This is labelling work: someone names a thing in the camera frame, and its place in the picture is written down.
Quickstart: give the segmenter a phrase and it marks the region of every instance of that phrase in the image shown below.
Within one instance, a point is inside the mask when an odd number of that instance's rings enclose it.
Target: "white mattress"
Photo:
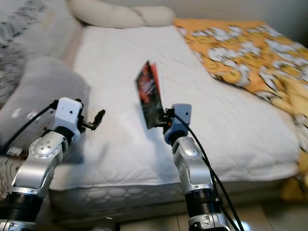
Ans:
[[[92,87],[79,164],[58,166],[53,190],[178,182],[162,130],[146,130],[135,78],[146,60],[159,63],[164,107],[192,105],[191,128],[223,181],[275,180],[294,175],[298,139],[277,109],[214,80],[173,26],[85,29],[74,70]]]
[[[279,198],[283,180],[275,181],[236,181],[225,182],[226,188],[233,203],[244,203],[260,201],[263,199]],[[171,205],[182,202],[185,212],[185,198],[179,183],[163,185],[137,185],[116,187],[93,187],[89,189],[73,189],[65,191],[50,191],[50,202],[52,204],[53,219],[59,223],[65,221],[78,222],[83,219],[102,218],[116,216],[116,220],[140,219],[152,216],[162,216],[165,212],[179,213],[179,210],[170,211],[159,209],[155,211],[153,206]]]

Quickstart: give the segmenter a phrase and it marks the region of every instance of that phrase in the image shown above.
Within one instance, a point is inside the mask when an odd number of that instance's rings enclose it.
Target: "cushion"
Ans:
[[[17,88],[24,61],[25,53],[19,44],[0,42],[0,109]]]
[[[0,110],[0,145],[53,99],[80,98],[86,109],[89,90],[81,76],[54,58],[29,60],[18,88]],[[26,128],[12,146],[27,152],[31,142],[41,137],[44,130],[53,124],[53,120],[54,111],[51,109]]]
[[[0,40],[61,59],[77,28],[65,0],[0,0]]]
[[[142,19],[128,7],[98,0],[70,0],[69,3],[76,18],[94,26],[114,28],[144,26]]]
[[[142,18],[146,26],[171,25],[175,17],[175,13],[166,6],[142,6],[131,9]]]

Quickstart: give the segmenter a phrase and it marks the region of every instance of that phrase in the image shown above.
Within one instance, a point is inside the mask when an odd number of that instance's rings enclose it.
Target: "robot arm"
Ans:
[[[104,110],[93,123],[83,121],[79,100],[61,98],[55,113],[53,131],[35,140],[29,156],[18,170],[6,199],[0,205],[0,231],[35,230],[35,219],[48,193],[55,168],[62,162],[71,143],[77,142],[84,127],[95,130]]]
[[[189,104],[174,104],[158,125],[164,128],[165,141],[172,146],[173,162],[179,171],[190,217],[189,231],[230,231],[227,219],[220,211],[221,199],[213,189],[210,170],[202,160],[203,154],[187,136],[187,128],[174,116],[189,125],[191,110]]]

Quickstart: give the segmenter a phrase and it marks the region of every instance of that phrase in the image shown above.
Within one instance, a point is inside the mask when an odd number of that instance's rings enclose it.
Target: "red book cover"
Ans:
[[[156,65],[147,62],[139,73],[136,84],[146,126],[148,129],[153,128],[164,113]]]

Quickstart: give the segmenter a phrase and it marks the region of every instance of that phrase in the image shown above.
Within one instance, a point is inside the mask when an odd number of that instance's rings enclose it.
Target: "orange blanket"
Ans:
[[[302,149],[299,175],[290,179],[282,195],[307,199],[308,50],[261,21],[174,23],[212,77],[244,88],[294,117]]]

